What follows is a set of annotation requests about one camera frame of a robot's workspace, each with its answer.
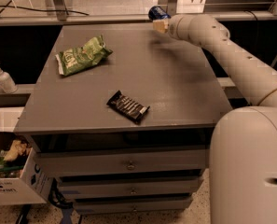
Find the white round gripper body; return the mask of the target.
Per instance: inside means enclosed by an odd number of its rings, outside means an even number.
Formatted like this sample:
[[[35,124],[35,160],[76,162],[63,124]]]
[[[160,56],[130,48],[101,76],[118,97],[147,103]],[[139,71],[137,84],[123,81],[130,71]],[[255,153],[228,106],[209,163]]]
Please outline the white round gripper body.
[[[192,15],[174,15],[169,19],[168,35],[177,40],[190,42],[189,25]]]

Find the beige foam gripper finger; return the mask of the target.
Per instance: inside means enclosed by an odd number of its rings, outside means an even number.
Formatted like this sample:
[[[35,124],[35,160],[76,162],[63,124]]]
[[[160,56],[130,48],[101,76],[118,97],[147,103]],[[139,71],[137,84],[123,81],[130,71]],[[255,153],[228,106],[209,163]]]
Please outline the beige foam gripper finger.
[[[162,33],[165,34],[168,32],[169,27],[169,20],[168,19],[162,19],[162,20],[154,20],[153,21],[153,28]]]

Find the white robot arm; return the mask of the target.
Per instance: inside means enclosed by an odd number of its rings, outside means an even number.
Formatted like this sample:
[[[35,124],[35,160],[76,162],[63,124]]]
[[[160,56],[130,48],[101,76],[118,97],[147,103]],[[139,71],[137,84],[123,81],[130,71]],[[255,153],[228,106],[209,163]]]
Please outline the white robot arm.
[[[249,103],[223,116],[213,132],[211,224],[277,224],[277,71],[209,15],[175,15],[153,27],[209,51]]]

